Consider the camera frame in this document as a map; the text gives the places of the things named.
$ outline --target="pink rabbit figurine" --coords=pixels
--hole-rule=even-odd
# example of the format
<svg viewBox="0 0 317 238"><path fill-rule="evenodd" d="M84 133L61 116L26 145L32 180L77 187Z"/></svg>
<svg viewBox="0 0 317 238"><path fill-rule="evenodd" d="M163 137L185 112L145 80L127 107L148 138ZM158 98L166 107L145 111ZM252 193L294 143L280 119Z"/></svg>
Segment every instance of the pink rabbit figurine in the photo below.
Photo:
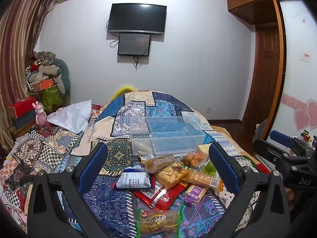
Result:
<svg viewBox="0 0 317 238"><path fill-rule="evenodd" d="M40 126L40 129L43 129L43 126L46 123L46 113L44 112L44 106L42 103L39 103L38 101L36 101L36 104L32 104L35 112L36 112L36 124L38 126Z"/></svg>

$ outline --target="television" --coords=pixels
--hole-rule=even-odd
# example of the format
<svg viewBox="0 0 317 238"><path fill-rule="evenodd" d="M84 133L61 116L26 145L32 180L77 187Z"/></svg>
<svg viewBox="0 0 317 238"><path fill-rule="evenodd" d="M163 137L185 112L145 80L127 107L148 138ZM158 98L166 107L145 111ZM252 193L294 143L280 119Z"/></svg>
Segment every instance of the television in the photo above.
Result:
<svg viewBox="0 0 317 238"><path fill-rule="evenodd" d="M118 55L149 56L151 35L121 33Z"/></svg>
<svg viewBox="0 0 317 238"><path fill-rule="evenodd" d="M142 3L114 3L108 32L164 34L166 6Z"/></svg>

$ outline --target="screw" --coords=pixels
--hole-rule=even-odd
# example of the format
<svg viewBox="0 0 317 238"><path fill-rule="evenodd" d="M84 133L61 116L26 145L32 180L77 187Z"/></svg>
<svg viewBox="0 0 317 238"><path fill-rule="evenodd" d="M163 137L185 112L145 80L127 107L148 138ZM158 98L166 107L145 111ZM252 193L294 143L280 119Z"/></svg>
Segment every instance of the screw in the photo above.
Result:
<svg viewBox="0 0 317 238"><path fill-rule="evenodd" d="M274 174L275 176L279 176L279 175L280 175L280 172L277 171L277 170L273 170L273 174Z"/></svg>
<svg viewBox="0 0 317 238"><path fill-rule="evenodd" d="M241 171L242 171L243 173L251 173L251 172L252 172L252 169L251 169L250 167L248 167L248 166L243 166L242 169L241 169Z"/></svg>
<svg viewBox="0 0 317 238"><path fill-rule="evenodd" d="M44 170L39 170L39 171L37 172L37 175L38 175L38 176L42 176L44 173L45 173Z"/></svg>
<svg viewBox="0 0 317 238"><path fill-rule="evenodd" d="M73 166L67 166L66 167L66 172L71 173L72 171L74 171L74 167Z"/></svg>

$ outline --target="curtain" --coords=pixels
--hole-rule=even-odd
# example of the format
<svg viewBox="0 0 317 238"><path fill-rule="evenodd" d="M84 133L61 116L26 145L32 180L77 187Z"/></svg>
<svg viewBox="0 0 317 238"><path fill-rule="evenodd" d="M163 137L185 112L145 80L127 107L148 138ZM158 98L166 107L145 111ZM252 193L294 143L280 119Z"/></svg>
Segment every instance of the curtain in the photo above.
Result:
<svg viewBox="0 0 317 238"><path fill-rule="evenodd" d="M9 105L28 96L25 68L53 0L14 0L0 21L0 144L8 153Z"/></svg>

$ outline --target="heart decal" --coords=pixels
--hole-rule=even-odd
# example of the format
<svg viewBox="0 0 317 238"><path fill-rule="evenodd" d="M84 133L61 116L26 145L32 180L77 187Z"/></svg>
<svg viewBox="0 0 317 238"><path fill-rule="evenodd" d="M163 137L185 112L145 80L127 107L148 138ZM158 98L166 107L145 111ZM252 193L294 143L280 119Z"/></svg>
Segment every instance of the heart decal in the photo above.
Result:
<svg viewBox="0 0 317 238"><path fill-rule="evenodd" d="M309 113L304 113L303 110L300 108L295 109L294 121L296 124L297 131L307 128L310 125L311 120L312 119L311 119L311 116Z"/></svg>
<svg viewBox="0 0 317 238"><path fill-rule="evenodd" d="M309 99L306 103L306 112L310 114L310 130L317 127L317 102L314 99Z"/></svg>

